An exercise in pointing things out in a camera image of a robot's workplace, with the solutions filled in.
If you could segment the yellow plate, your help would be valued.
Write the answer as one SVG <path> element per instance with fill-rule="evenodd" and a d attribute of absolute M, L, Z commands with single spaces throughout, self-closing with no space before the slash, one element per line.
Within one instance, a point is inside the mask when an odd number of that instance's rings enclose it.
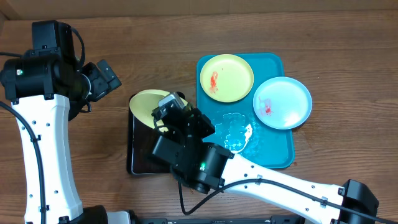
<path fill-rule="evenodd" d="M 129 102 L 131 113 L 144 125 L 154 129 L 152 111 L 159 105 L 159 101 L 169 94 L 164 90 L 143 90 L 134 95 Z"/>
<path fill-rule="evenodd" d="M 200 85 L 213 100 L 233 103 L 252 89 L 254 72 L 245 59 L 233 54 L 216 55 L 200 71 Z"/>

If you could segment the light blue plate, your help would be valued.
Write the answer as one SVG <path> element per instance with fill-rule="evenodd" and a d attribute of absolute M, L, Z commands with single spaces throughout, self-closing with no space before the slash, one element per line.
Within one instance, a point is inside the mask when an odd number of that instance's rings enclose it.
<path fill-rule="evenodd" d="M 294 129 L 309 118 L 313 101 L 307 87 L 290 77 L 275 77 L 254 93 L 253 109 L 259 120 L 274 129 Z"/>

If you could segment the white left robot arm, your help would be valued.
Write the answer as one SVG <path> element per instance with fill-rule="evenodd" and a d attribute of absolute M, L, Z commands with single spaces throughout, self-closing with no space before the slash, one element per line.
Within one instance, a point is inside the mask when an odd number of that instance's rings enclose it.
<path fill-rule="evenodd" d="M 109 64 L 82 65 L 59 48 L 14 54 L 1 71 L 17 119 L 27 183 L 26 223 L 130 223 L 127 211 L 84 207 L 75 187 L 68 123 L 120 86 Z"/>

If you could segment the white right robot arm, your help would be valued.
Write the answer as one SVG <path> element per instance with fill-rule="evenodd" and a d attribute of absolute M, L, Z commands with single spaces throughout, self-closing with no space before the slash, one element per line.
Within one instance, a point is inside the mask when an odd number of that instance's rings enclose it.
<path fill-rule="evenodd" d="M 159 137 L 152 156 L 169 167 L 179 186 L 206 194 L 190 215 L 221 192 L 242 194 L 291 211 L 312 223 L 387 223 L 379 202 L 354 180 L 318 184 L 259 166 L 224 147 L 203 142 L 215 127 L 197 108 L 159 106 L 149 120 Z"/>

